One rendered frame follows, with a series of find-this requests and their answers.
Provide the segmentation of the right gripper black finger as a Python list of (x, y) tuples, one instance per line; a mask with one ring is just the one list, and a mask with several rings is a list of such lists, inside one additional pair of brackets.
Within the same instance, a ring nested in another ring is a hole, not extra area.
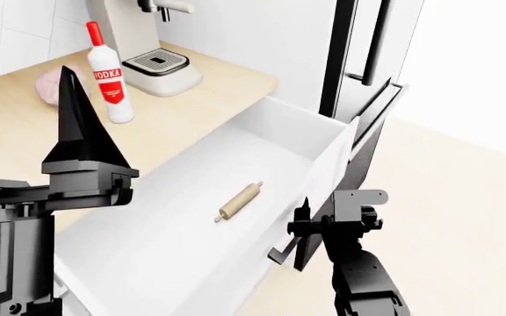
[(305, 197), (303, 204), (294, 210), (293, 221), (310, 221), (311, 220), (311, 208), (309, 205), (308, 197)]
[(379, 218), (378, 213), (372, 206), (361, 207), (361, 221), (363, 231), (380, 230), (383, 227), (383, 220)]

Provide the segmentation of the wooden rolling pin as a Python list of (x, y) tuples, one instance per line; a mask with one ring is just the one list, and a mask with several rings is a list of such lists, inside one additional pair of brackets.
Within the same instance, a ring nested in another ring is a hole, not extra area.
[(250, 183), (238, 194), (229, 199), (219, 209), (219, 215), (214, 219), (214, 223), (219, 223), (222, 220), (229, 220), (234, 217), (245, 205), (251, 202), (261, 191), (263, 182)]

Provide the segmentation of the pink lump of meat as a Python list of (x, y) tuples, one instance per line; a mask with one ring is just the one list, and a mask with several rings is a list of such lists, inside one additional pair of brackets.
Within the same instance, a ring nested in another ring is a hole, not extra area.
[[(83, 70), (75, 64), (67, 64), (66, 67), (70, 68), (76, 73), (78, 80), (83, 86), (85, 94), (87, 94), (88, 97), (91, 97), (91, 88), (89, 86), (89, 81), (87, 80)], [(34, 89), (42, 102), (55, 107), (57, 107), (59, 103), (59, 83), (61, 80), (61, 68), (62, 66), (52, 68), (45, 73), (38, 75), (34, 81)]]

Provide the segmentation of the white drawer with dark front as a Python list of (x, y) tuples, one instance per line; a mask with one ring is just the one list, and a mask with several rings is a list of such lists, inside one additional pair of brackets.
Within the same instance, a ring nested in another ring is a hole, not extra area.
[[(360, 118), (342, 123), (257, 102), (142, 176), (129, 205), (89, 212), (56, 236), (64, 316), (235, 316), (292, 239), (308, 197), (318, 212), (342, 181)], [(250, 183), (233, 218), (219, 209)]]

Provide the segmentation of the cream coffee machine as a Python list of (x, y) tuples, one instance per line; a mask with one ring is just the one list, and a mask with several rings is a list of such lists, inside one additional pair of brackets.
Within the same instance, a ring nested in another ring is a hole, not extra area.
[(173, 97), (202, 81), (202, 74), (183, 54), (160, 45), (156, 19), (170, 21), (170, 12), (194, 12), (183, 0), (84, 0), (98, 22), (105, 44), (121, 62), (126, 83), (155, 97)]

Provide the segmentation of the white red vodka bottle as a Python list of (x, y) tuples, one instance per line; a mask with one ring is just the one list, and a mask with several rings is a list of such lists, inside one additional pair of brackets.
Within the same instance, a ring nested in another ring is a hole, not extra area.
[(96, 21), (86, 23), (86, 27), (93, 45), (87, 59), (105, 101), (108, 119), (115, 124), (128, 123), (134, 119), (134, 110), (127, 94), (119, 56), (105, 44)]

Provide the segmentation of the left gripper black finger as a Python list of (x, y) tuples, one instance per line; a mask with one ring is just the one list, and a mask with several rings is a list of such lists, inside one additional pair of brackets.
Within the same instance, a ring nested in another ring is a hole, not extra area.
[(59, 82), (58, 139), (43, 162), (85, 158), (83, 107), (87, 101), (87, 95), (75, 71), (63, 66)]
[(127, 160), (99, 120), (89, 97), (74, 71), (71, 71), (71, 88), (74, 103), (73, 110), (80, 134), (87, 147), (86, 156), (91, 161), (107, 162), (111, 165), (129, 167)]

